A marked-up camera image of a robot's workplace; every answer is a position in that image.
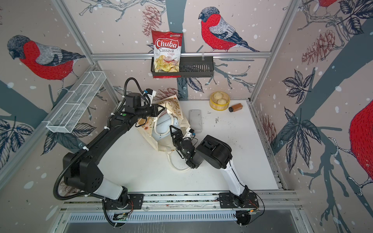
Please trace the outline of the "small brown bottle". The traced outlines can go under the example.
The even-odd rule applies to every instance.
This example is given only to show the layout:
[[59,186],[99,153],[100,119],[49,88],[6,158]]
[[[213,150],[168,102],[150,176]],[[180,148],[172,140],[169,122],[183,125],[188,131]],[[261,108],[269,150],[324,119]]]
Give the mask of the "small brown bottle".
[[241,110],[242,108],[243,108],[243,105],[241,103],[238,103],[238,104],[230,106],[228,110],[229,112],[233,113],[233,112]]

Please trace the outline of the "red Chuba cassava chips bag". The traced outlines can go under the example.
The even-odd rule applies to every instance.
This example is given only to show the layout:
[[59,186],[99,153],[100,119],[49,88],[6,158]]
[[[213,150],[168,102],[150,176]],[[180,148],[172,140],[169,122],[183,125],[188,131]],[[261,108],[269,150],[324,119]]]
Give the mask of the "red Chuba cassava chips bag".
[[172,75],[180,72],[182,33],[152,31],[153,66],[152,73],[156,78],[180,78]]

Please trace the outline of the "white pencil case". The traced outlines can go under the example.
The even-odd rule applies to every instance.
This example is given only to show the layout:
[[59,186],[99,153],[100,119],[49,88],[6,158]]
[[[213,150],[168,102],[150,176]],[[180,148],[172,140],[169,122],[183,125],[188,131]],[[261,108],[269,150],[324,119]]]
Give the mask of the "white pencil case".
[[180,128],[178,118],[170,114],[163,114],[161,117],[157,118],[157,121],[154,122],[151,136],[158,143],[158,145],[173,145],[170,135],[171,125]]
[[202,124],[202,113],[200,109],[189,110],[189,124],[190,124],[191,129],[193,129],[195,133],[202,132],[203,124]]

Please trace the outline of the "beige bun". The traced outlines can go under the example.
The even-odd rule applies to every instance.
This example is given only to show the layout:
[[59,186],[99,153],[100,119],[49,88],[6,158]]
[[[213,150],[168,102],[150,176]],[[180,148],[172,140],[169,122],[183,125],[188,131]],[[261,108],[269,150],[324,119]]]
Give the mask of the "beige bun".
[[216,100],[216,101],[218,101],[218,100],[220,100],[222,98],[223,98],[223,94],[221,92],[215,92],[213,94],[213,99]]
[[219,105],[226,105],[227,103],[228,103],[228,101],[226,99],[217,100],[217,104],[219,104]]

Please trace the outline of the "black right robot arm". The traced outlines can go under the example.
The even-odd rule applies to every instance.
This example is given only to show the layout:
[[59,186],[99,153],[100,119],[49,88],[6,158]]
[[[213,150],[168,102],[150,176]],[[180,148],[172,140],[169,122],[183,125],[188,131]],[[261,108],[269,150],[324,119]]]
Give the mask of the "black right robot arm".
[[191,136],[194,135],[192,129],[187,130],[184,135],[181,129],[170,126],[170,134],[176,152],[185,160],[189,168],[197,169],[202,162],[206,161],[221,171],[229,186],[229,192],[220,193],[217,198],[222,209],[257,208],[250,200],[250,189],[236,174],[232,161],[232,149],[228,144],[207,135],[196,147],[192,143]]

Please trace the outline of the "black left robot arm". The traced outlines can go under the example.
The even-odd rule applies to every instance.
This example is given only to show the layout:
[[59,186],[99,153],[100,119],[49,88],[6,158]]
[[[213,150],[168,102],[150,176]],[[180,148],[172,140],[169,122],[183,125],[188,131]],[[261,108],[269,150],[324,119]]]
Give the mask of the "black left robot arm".
[[[63,170],[53,186],[53,195],[57,200],[66,201],[84,195],[102,200],[110,199],[120,207],[128,205],[129,196],[126,187],[106,179],[98,165],[111,146],[127,133],[139,119],[156,117],[166,110],[159,104],[134,107],[122,106],[108,119],[107,126],[85,148],[77,153],[68,153],[63,159]],[[80,193],[61,196],[58,188],[64,181],[66,185],[77,188]]]

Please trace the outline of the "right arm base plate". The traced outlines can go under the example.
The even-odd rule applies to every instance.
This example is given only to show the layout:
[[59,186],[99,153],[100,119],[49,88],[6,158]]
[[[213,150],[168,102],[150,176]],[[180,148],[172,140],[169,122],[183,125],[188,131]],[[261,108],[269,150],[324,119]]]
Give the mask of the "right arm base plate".
[[236,196],[231,192],[219,193],[217,201],[221,209],[234,209],[234,208],[259,208],[258,198],[253,192],[246,195]]

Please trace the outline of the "cream canvas tote bag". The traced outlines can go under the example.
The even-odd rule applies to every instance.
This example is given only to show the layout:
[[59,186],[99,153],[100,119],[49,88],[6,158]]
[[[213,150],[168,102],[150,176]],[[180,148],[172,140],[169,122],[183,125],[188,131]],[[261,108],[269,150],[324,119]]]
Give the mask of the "cream canvas tote bag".
[[156,150],[165,152],[171,167],[178,171],[184,172],[190,168],[179,169],[171,160],[171,153],[176,152],[176,147],[172,143],[170,127],[174,126],[181,130],[182,137],[191,136],[189,122],[182,112],[179,99],[176,95],[156,101],[160,106],[165,107],[157,117],[148,116],[145,119],[138,120],[136,126],[140,134]]

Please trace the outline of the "white pencil case in bag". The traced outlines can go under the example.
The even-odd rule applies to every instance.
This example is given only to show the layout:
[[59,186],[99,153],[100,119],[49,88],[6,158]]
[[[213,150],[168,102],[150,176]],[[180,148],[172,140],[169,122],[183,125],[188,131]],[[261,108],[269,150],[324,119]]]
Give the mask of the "white pencil case in bag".
[[157,118],[157,121],[154,122],[151,136],[158,143],[158,145],[173,145],[170,135],[171,125],[180,128],[178,118],[170,114],[163,114],[161,117]]

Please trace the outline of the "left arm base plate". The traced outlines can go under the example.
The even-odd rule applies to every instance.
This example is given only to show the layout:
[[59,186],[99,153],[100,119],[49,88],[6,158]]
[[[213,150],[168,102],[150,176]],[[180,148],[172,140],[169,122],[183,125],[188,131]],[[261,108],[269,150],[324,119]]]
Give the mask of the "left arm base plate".
[[140,210],[144,194],[125,194],[118,200],[105,199],[104,207],[106,210]]

